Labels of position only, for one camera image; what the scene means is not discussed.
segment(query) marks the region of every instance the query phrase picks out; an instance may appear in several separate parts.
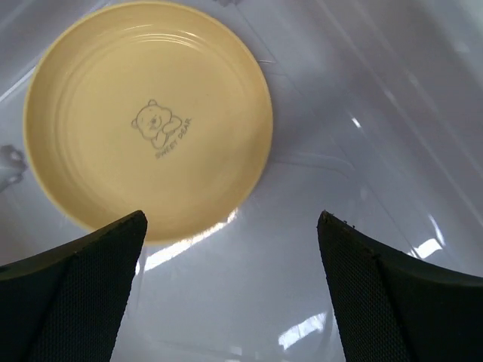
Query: yellow plate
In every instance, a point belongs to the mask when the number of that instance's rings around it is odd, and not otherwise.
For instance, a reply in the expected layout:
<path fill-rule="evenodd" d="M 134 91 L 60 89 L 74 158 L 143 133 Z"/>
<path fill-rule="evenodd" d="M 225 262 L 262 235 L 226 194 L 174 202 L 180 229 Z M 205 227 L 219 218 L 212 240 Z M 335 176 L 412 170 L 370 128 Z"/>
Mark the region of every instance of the yellow plate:
<path fill-rule="evenodd" d="M 70 27 L 38 65 L 23 117 L 47 196 L 87 229 L 141 209 L 148 243 L 227 218 L 272 141 L 250 51 L 218 21 L 167 2 L 106 8 Z"/>

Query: white surface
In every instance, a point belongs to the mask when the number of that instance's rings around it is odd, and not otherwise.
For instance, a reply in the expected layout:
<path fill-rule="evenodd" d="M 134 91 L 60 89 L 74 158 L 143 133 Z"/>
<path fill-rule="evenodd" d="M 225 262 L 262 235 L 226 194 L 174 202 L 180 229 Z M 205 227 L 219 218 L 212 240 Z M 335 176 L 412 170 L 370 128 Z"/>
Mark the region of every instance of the white surface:
<path fill-rule="evenodd" d="M 413 256 L 483 276 L 478 2 L 182 3 L 228 25 L 260 61 L 272 155 L 228 220 L 143 250 L 113 361 L 342 361 L 315 232 L 324 209 Z M 60 29 L 49 26 L 38 24 L 43 37 L 25 49 L 53 41 Z M 0 49 L 14 36 L 0 33 Z M 0 84 L 0 145 L 23 149 L 25 65 L 38 52 L 17 70 L 0 55 L 0 74 L 11 75 Z M 0 264 L 84 234 L 29 171 L 0 194 L 0 232 Z"/>

